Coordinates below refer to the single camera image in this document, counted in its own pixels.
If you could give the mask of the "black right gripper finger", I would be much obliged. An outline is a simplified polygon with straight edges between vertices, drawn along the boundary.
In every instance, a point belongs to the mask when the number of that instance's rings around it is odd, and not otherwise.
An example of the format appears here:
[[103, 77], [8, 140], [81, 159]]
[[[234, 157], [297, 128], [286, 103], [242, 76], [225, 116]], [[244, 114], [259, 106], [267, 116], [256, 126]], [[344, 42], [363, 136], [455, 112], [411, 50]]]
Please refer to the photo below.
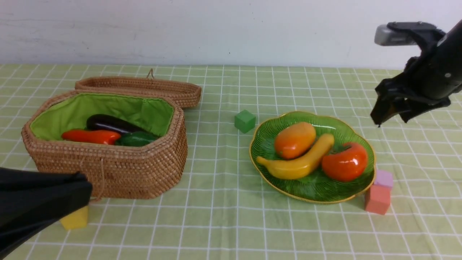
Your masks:
[[381, 127], [386, 121], [403, 112], [406, 112], [406, 100], [402, 92], [377, 92], [377, 100], [371, 112], [375, 125]]
[[420, 116], [426, 112], [436, 110], [439, 108], [446, 108], [451, 104], [451, 101], [448, 97], [436, 102], [435, 104], [426, 104], [420, 101], [415, 101], [412, 99], [405, 100], [405, 107], [402, 112], [400, 112], [400, 117], [404, 123], [409, 122], [409, 120]]

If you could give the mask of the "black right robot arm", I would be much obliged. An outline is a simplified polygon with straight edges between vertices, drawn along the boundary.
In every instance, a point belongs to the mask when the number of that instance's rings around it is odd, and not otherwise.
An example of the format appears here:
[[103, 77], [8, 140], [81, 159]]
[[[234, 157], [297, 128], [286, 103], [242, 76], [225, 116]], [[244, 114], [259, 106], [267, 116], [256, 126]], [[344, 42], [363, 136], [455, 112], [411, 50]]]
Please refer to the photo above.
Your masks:
[[409, 58], [404, 70], [381, 80], [371, 111], [380, 126], [395, 115], [403, 122], [432, 110], [448, 107], [449, 96], [461, 91], [462, 25], [449, 32], [426, 22], [389, 22], [379, 25], [374, 42], [379, 46], [419, 46], [419, 56]]

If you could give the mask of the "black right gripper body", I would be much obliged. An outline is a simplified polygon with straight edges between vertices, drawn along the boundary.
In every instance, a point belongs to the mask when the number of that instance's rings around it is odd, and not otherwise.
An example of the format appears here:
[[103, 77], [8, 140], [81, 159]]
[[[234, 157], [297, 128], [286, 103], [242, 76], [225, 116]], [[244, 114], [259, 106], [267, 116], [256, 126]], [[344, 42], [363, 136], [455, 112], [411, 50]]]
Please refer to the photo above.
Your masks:
[[426, 104], [461, 91], [461, 37], [444, 36], [437, 43], [421, 48], [407, 62], [403, 72], [382, 80], [377, 92], [402, 92], [406, 99]]

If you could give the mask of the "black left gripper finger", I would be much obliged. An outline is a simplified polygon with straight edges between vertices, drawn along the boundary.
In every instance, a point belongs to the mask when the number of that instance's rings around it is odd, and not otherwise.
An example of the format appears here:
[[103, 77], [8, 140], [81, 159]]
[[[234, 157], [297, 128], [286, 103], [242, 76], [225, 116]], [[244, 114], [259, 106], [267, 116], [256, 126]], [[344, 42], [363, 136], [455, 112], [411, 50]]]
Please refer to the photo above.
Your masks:
[[0, 170], [0, 255], [90, 201], [92, 184], [81, 173]]

